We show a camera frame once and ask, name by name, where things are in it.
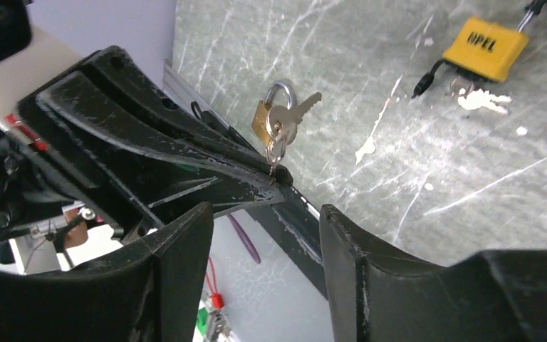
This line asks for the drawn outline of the small yellow padlock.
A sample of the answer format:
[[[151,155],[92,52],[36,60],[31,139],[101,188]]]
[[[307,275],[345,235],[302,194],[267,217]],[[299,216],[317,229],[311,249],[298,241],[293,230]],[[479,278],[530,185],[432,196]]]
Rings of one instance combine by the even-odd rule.
[[[467,19],[451,46],[420,78],[412,97],[417,98],[428,90],[442,65],[455,68],[458,76],[473,83],[503,83],[529,42],[529,37],[523,32],[524,28],[539,14],[539,10],[527,9],[516,28],[508,28],[476,16]]]

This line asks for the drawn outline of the silver key bunch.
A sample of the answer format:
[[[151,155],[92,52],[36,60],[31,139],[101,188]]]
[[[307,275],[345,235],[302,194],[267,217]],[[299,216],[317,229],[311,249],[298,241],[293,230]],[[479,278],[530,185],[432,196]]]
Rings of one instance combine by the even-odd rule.
[[[276,167],[281,163],[286,154],[287,147],[294,141],[298,132],[298,126],[303,121],[304,115],[316,104],[322,101],[322,93],[315,92],[308,96],[302,103],[291,109],[282,107],[278,112],[280,115],[281,129],[272,136],[272,141],[266,146],[266,159],[270,164],[270,174],[274,173]]]

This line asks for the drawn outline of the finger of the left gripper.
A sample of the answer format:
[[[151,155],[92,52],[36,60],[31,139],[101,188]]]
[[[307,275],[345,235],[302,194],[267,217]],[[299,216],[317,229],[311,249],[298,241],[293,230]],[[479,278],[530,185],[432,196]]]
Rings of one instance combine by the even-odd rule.
[[[18,102],[17,116],[46,144],[47,123],[74,128],[136,155],[210,169],[255,184],[288,188],[291,173],[271,168],[233,128],[211,113],[196,118],[168,98],[127,51],[109,46],[74,63]]]
[[[119,237],[134,229],[161,228],[201,202],[215,217],[238,209],[284,202],[287,172],[280,180],[257,170],[225,170],[179,164],[141,155],[94,155],[80,161],[84,200]]]

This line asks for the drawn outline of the short shackle brass padlock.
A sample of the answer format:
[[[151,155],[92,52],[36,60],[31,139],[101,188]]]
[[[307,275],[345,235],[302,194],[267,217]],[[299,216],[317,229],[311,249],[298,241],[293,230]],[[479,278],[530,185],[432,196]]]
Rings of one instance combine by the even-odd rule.
[[[286,102],[281,105],[274,103],[276,96],[281,93],[285,95]],[[269,145],[272,141],[272,136],[275,135],[282,127],[280,115],[278,112],[282,107],[291,109],[298,104],[298,99],[294,87],[291,82],[286,79],[281,79],[272,82],[265,96],[257,103],[257,107],[251,122],[251,129],[254,134],[264,145]]]

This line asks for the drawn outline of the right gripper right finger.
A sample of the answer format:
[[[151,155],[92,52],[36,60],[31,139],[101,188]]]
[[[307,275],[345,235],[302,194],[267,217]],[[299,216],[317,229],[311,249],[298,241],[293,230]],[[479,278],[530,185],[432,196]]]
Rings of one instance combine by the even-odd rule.
[[[321,208],[336,341],[547,341],[547,250],[484,250],[443,267]]]

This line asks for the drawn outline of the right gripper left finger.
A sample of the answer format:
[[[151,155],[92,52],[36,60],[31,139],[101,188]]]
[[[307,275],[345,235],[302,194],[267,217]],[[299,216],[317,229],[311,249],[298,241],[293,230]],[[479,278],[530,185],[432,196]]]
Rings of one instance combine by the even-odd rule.
[[[213,230],[203,202],[70,271],[0,271],[0,341],[191,341]]]

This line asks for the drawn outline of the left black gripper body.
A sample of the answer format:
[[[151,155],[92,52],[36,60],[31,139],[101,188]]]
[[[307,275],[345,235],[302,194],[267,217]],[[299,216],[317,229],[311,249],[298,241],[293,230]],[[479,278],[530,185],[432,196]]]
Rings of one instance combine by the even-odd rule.
[[[94,113],[32,111],[23,113],[22,127],[39,131],[47,147],[27,145],[9,133],[15,152],[34,166],[35,174],[62,196],[80,200],[115,229],[115,237],[132,234],[132,192],[122,181],[132,174],[125,157],[108,162],[115,149],[132,151],[132,113],[121,108]]]

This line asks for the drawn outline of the keys of yellow padlock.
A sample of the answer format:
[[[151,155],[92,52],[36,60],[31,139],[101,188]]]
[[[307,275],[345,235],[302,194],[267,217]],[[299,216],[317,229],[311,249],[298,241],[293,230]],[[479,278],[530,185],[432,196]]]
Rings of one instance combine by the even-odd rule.
[[[465,110],[490,110],[491,112],[508,115],[507,105],[513,102],[509,95],[497,95],[477,86],[462,76],[457,76],[450,83],[450,93],[457,103]]]

